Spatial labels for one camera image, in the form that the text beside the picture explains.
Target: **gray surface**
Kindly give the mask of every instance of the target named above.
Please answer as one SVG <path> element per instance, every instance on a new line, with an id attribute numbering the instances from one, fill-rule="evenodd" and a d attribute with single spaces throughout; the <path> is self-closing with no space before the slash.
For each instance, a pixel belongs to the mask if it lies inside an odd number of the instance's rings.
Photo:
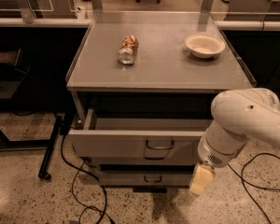
<path id="1" fill-rule="evenodd" d="M 185 38 L 208 33 L 222 38 L 211 18 L 190 12 L 99 13 L 67 83 L 70 91 L 193 91 L 250 88 L 226 47 L 218 59 L 199 60 Z M 118 62 L 124 36 L 139 40 L 135 64 Z"/>

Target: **black cable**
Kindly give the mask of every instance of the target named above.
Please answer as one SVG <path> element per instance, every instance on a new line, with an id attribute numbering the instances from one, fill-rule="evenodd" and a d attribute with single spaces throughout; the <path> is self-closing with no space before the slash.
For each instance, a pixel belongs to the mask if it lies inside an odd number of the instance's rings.
<path id="1" fill-rule="evenodd" d="M 76 167 L 74 164 L 72 164 L 71 162 L 69 162 L 69 161 L 65 158 L 65 156 L 64 156 L 64 154 L 63 154 L 63 146 L 64 146 L 65 137 L 66 137 L 66 135 L 63 136 L 63 140 L 62 140 L 62 145 L 61 145 L 61 156 L 62 156 L 62 158 L 63 158 L 63 161 L 64 161 L 67 165 L 69 165 L 70 167 L 72 167 L 72 168 L 74 168 L 74 169 L 77 169 L 77 173 L 76 173 L 76 175 L 75 175 L 75 177 L 74 177 L 73 184 L 72 184 L 72 194 L 73 194 L 74 198 L 76 199 L 76 201 L 77 201 L 78 203 L 80 203 L 81 205 L 85 206 L 85 209 L 84 209 L 83 212 L 80 214 L 79 223 L 80 223 L 80 219 L 81 219 L 82 215 L 85 213 L 85 211 L 86 211 L 87 209 L 92 209 L 92 210 L 97 211 L 97 212 L 100 213 L 100 218 L 96 221 L 96 224 L 101 223 L 101 221 L 103 220 L 104 216 L 107 216 L 107 217 L 109 218 L 110 222 L 111 222 L 112 224 L 115 224 L 114 220 L 106 213 L 107 195 L 106 195 L 106 191 L 105 191 L 104 186 L 101 186 L 102 191 L 103 191 L 103 194 L 104 194 L 104 198 L 105 198 L 105 205 L 104 205 L 103 211 L 100 210 L 100 209 L 98 209 L 98 208 L 96 208 L 96 207 L 94 207 L 94 206 L 91 206 L 91 207 L 87 206 L 86 204 L 84 204 L 84 203 L 82 203 L 81 201 L 79 201 L 79 200 L 77 199 L 76 195 L 74 195 L 74 192 L 73 192 L 73 185 L 74 185 L 74 181 L 75 181 L 75 179 L 77 178 L 77 175 L 78 175 L 79 172 L 82 172 L 82 173 L 85 173 L 85 174 L 87 174 L 87 175 L 90 175 L 90 176 L 93 177 L 98 183 L 99 183 L 99 178 L 98 178 L 96 175 L 94 175 L 93 173 L 88 172 L 88 171 L 86 171 L 86 170 L 84 170 L 84 169 L 82 168 L 82 166 L 84 165 L 85 162 L 82 163 L 81 167 Z"/>
<path id="2" fill-rule="evenodd" d="M 272 153 L 259 153 L 259 154 L 257 154 L 256 156 L 254 156 L 249 162 L 247 162 L 247 163 L 243 166 L 240 175 L 239 175 L 229 164 L 228 164 L 228 166 L 231 168 L 231 170 L 232 170 L 238 177 L 240 177 L 240 179 L 241 179 L 241 181 L 242 181 L 242 185 L 243 185 L 243 187 L 244 187 L 246 193 L 247 193 L 247 194 L 249 195 L 249 197 L 252 199 L 252 201 L 254 202 L 254 204 L 260 209 L 260 211 L 261 211 L 262 214 L 266 217 L 266 219 L 268 220 L 268 222 L 269 222 L 270 224 L 272 224 L 271 220 L 269 219 L 268 215 L 265 213 L 265 211 L 263 210 L 263 208 L 259 205 L 259 203 L 253 198 L 253 196 L 251 195 L 251 193 L 248 191 L 248 189 L 247 189 L 245 183 L 248 184 L 248 185 L 250 185 L 250 186 L 252 186 L 252 187 L 254 187 L 254 188 L 257 188 L 257 189 L 264 189 L 264 190 L 270 190 L 270 191 L 280 191 L 280 189 L 272 189 L 272 188 L 267 188 L 267 187 L 258 186 L 258 185 L 252 184 L 252 183 L 250 183 L 250 182 L 248 182 L 248 181 L 246 181 L 246 180 L 244 179 L 244 171 L 245 171 L 245 168 L 246 168 L 255 158 L 257 158 L 258 156 L 261 156 L 261 155 L 272 156 L 272 157 L 275 157 L 275 158 L 277 158 L 278 160 L 280 160 L 280 157 L 278 157 L 278 156 L 276 156 L 276 155 L 274 155 L 274 154 L 272 154 Z"/>
<path id="3" fill-rule="evenodd" d="M 73 179 L 72 188 L 71 188 L 71 191 L 72 191 L 72 194 L 73 194 L 73 197 L 75 198 L 75 200 L 76 200 L 80 205 L 82 205 L 82 206 L 85 207 L 84 210 L 82 211 L 82 213 L 81 213 L 80 216 L 79 216 L 79 221 L 78 221 L 78 223 L 81 223 L 82 216 L 83 216 L 83 214 L 84 214 L 88 209 L 93 210 L 93 211 L 96 211 L 96 212 L 99 212 L 100 215 L 102 215 L 102 214 L 104 213 L 104 211 L 98 209 L 98 208 L 95 207 L 95 206 L 84 204 L 83 202 L 81 202 L 81 201 L 77 198 L 77 196 L 76 196 L 76 194 L 75 194 L 74 184 L 75 184 L 75 181 L 76 181 L 76 179 L 77 179 L 77 175 L 79 174 L 79 172 L 80 172 L 80 170 L 82 169 L 82 167 L 83 167 L 84 164 L 86 164 L 85 161 L 82 163 L 82 165 L 80 166 L 79 170 L 77 170 L 77 173 L 76 173 L 76 175 L 75 175 L 75 177 L 74 177 L 74 179 Z M 109 220 L 111 221 L 111 223 L 115 223 L 115 222 L 112 222 L 112 221 L 113 221 L 112 218 L 111 218 L 107 213 L 105 213 L 105 215 L 109 218 Z"/>

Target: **cabinet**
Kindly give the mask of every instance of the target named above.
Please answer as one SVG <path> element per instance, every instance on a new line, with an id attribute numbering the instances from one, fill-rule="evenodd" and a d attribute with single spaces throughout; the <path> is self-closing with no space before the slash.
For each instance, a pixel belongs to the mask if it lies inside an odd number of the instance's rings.
<path id="1" fill-rule="evenodd" d="M 226 21 L 280 21 L 280 0 L 230 0 Z"/>
<path id="2" fill-rule="evenodd" d="M 71 66 L 67 89 L 83 124 L 69 133 L 74 149 L 91 158 L 101 185 L 188 186 L 213 97 L 251 88 L 228 46 L 217 59 L 191 56 L 184 41 L 195 33 L 224 41 L 207 14 L 97 14 Z M 117 61 L 128 34 L 139 40 L 134 65 Z"/>

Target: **caster wheel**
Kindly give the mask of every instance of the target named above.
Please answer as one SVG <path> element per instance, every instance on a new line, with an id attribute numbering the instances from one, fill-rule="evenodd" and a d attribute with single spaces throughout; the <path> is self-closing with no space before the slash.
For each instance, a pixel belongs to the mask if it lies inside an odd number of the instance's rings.
<path id="1" fill-rule="evenodd" d="M 38 176 L 40 179 L 45 179 L 47 181 L 50 181 L 52 179 L 52 176 L 49 173 L 45 173 L 44 175 Z"/>

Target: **terrazzo floor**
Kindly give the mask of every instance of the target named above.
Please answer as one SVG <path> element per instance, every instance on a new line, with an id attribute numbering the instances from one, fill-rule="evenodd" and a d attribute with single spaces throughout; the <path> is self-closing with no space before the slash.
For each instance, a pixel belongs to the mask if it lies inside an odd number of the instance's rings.
<path id="1" fill-rule="evenodd" d="M 0 129 L 10 140 L 50 137 L 55 116 L 35 113 L 19 117 L 0 114 Z M 49 166 L 50 181 L 38 178 L 44 150 L 0 151 L 0 224 L 96 223 L 97 212 L 79 204 L 72 194 L 77 170 L 65 164 L 61 156 L 62 136 L 58 136 Z M 238 173 L 255 155 L 266 152 L 280 157 L 280 151 L 260 141 L 250 141 L 231 162 Z M 70 137 L 63 143 L 65 158 L 75 166 L 82 161 L 72 148 Z M 245 170 L 246 180 L 264 187 L 280 189 L 280 160 L 257 157 Z M 247 185 L 274 224 L 280 224 L 280 191 L 256 189 Z M 269 223 L 245 192 L 240 178 L 229 168 L 216 169 L 215 180 L 200 196 L 189 189 L 168 188 L 166 193 L 139 193 L 132 189 L 105 189 L 107 214 L 117 224 L 134 223 Z M 99 209 L 104 208 L 102 189 L 90 176 L 79 173 L 73 192 L 77 199 Z M 110 223 L 104 217 L 101 223 Z"/>

